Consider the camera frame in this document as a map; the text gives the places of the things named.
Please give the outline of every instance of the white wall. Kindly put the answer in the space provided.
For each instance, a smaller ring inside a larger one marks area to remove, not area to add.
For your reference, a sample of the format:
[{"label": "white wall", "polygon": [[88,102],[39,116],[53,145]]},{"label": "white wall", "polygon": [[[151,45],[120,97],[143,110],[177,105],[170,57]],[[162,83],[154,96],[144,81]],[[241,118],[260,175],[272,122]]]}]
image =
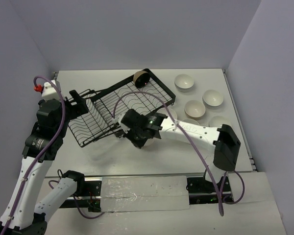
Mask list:
[{"label": "white wall", "polygon": [[227,68],[260,0],[11,0],[54,70]]},{"label": "white wall", "polygon": [[227,72],[256,165],[294,235],[294,0],[263,0]]},{"label": "white wall", "polygon": [[36,120],[35,75],[48,66],[8,0],[0,0],[0,216],[19,175],[22,150]]}]

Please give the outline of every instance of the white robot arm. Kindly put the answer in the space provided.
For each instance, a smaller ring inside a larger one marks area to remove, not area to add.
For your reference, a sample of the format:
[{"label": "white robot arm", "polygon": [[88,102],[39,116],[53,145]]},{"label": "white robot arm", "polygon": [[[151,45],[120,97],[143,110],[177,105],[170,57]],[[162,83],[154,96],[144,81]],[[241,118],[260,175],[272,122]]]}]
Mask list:
[{"label": "white robot arm", "polygon": [[59,101],[61,95],[59,85],[53,80],[46,82],[44,87],[35,87],[36,91],[41,92],[43,99],[39,102],[37,122],[25,141],[22,168],[14,192],[0,217],[0,234],[44,234],[47,222],[55,211],[68,197],[79,193],[83,188],[84,175],[68,171],[63,175],[58,186],[36,205],[43,180],[63,143],[69,121],[88,113],[86,101],[76,91],[70,91],[73,100],[63,100],[65,106],[63,107],[62,102]]},{"label": "white robot arm", "polygon": [[[179,124],[195,145],[214,153],[214,161],[209,169],[217,183],[226,171],[235,170],[241,143],[228,125],[223,125],[222,128],[198,126],[178,120],[172,121],[158,113],[146,117],[135,110],[128,110],[125,115],[118,118],[118,122],[121,123],[123,136],[138,148],[144,146],[150,138],[189,142],[184,133],[177,128]],[[212,182],[209,174],[205,175],[205,180]]]}]

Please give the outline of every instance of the purple cable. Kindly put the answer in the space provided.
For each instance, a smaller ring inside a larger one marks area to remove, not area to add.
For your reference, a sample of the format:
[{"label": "purple cable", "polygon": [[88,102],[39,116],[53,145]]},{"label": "purple cable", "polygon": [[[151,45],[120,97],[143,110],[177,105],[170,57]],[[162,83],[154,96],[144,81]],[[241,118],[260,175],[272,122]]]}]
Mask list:
[{"label": "purple cable", "polygon": [[[224,202],[225,204],[229,204],[229,205],[234,205],[234,204],[239,203],[239,202],[242,200],[242,198],[244,197],[244,194],[245,194],[245,183],[244,183],[244,180],[243,180],[242,176],[241,176],[237,171],[235,171],[235,170],[234,170],[233,172],[239,176],[239,178],[240,178],[240,180],[241,180],[241,182],[242,182],[243,190],[242,190],[242,194],[241,194],[240,198],[239,198],[237,201],[235,201],[235,202],[225,202],[225,199],[228,198],[230,195],[227,195],[227,196],[225,196],[225,197],[223,198],[223,202]],[[223,180],[222,180],[222,183],[221,183],[221,187],[220,187],[220,192],[221,192],[221,194],[222,194],[222,192],[223,192],[223,186],[224,186],[224,182],[225,182],[226,174],[227,174],[227,172],[224,174],[224,176],[223,176]]]},{"label": "purple cable", "polygon": [[[150,96],[152,96],[152,97],[154,97],[154,98],[156,98],[157,100],[159,100],[161,103],[162,103],[162,105],[165,107],[165,109],[167,110],[167,113],[168,113],[168,115],[169,115],[169,117],[171,118],[171,120],[175,123],[175,120],[174,120],[174,118],[173,118],[173,116],[172,116],[172,114],[170,113],[170,111],[169,111],[169,109],[168,109],[168,107],[166,106],[166,104],[159,98],[159,97],[157,97],[157,96],[155,96],[155,95],[153,95],[153,94],[151,94],[151,93],[148,93],[148,92],[141,92],[141,91],[139,91],[139,92],[129,92],[129,93],[126,93],[126,94],[124,94],[124,95],[122,95],[119,99],[118,99],[118,101],[117,101],[117,103],[115,104],[115,106],[114,106],[114,109],[113,109],[113,118],[115,118],[115,115],[116,115],[116,109],[117,109],[117,105],[118,105],[118,103],[125,97],[125,96],[127,96],[127,95],[129,95],[129,94],[148,94],[148,95],[150,95]],[[193,147],[193,149],[195,150],[195,152],[197,153],[197,155],[199,156],[199,158],[200,158],[200,160],[202,161],[202,164],[204,165],[204,167],[206,168],[206,170],[207,170],[207,173],[209,174],[209,176],[210,176],[210,178],[211,178],[211,181],[212,181],[212,184],[213,184],[213,186],[214,186],[214,188],[215,188],[215,191],[216,191],[216,195],[217,195],[217,198],[218,198],[218,205],[219,205],[219,213],[220,213],[220,215],[221,216],[224,216],[224,210],[223,210],[223,204],[222,204],[222,190],[220,190],[219,191],[219,189],[218,189],[218,185],[217,185],[217,183],[216,183],[216,181],[215,181],[215,179],[214,179],[214,177],[213,177],[213,175],[212,175],[212,173],[211,173],[211,171],[210,171],[210,169],[209,169],[209,167],[208,167],[208,165],[207,165],[207,163],[206,163],[206,161],[205,161],[205,159],[203,158],[203,156],[201,155],[201,153],[200,153],[200,151],[197,149],[197,147],[196,147],[196,145],[195,145],[195,143],[193,142],[193,140],[192,140],[192,138],[187,134],[187,132],[177,123],[176,124],[176,126],[183,132],[183,134],[185,135],[185,137],[188,139],[188,141],[190,142],[190,144],[192,145],[192,147]]]},{"label": "purple cable", "polygon": [[[57,184],[59,183],[59,181],[56,181],[56,180],[50,180],[50,181],[48,182],[48,184],[49,184],[50,188],[52,188],[52,189],[53,189],[53,186],[51,185],[52,182],[57,183]],[[81,211],[81,209],[80,209],[78,203],[77,203],[77,199],[75,198],[75,196],[73,196],[73,198],[74,198],[74,202],[75,202],[75,205],[76,205],[76,208],[77,208],[78,212],[79,212],[80,215],[83,216],[85,219],[97,219],[97,218],[101,217],[101,216],[104,214],[104,212],[103,212],[103,213],[101,213],[100,215],[97,215],[97,216],[94,216],[94,217],[88,217],[88,216],[84,215],[83,212]]]},{"label": "purple cable", "polygon": [[[49,82],[51,84],[51,86],[55,89],[55,91],[57,92],[57,94],[59,95],[59,98],[60,98],[60,101],[61,101],[61,106],[62,106],[62,118],[61,118],[61,122],[60,122],[60,126],[57,130],[57,132],[55,133],[55,135],[52,137],[52,139],[49,141],[49,143],[39,152],[39,154],[37,155],[37,157],[34,159],[34,161],[30,164],[29,168],[27,169],[27,171],[25,172],[24,174],[24,179],[27,179],[31,170],[33,169],[33,167],[35,166],[35,164],[38,162],[38,160],[41,158],[41,156],[46,152],[46,150],[53,144],[53,142],[56,140],[56,138],[59,136],[62,128],[63,128],[63,125],[64,125],[64,120],[65,120],[65,104],[64,104],[64,99],[62,97],[62,94],[61,92],[59,91],[59,89],[57,88],[56,85],[54,85],[49,79],[43,77],[43,76],[36,76],[34,78],[34,85],[35,87],[37,87],[37,82],[36,80],[38,78],[41,78],[43,80],[45,80],[46,82]],[[19,188],[19,191],[15,197],[15,201],[13,203],[13,206],[11,208],[11,212],[10,212],[10,217],[13,218],[13,215],[14,215],[14,212],[16,210],[16,207],[18,206],[18,203],[20,201],[20,198],[22,196],[22,193],[23,193],[23,190],[24,190],[24,187],[25,187],[25,183],[26,181],[22,181],[21,182],[21,185],[20,185],[20,188]],[[9,227],[11,223],[11,219],[8,220],[2,230],[2,232],[0,233],[0,235],[4,235],[5,231],[7,230],[7,228]]]}]

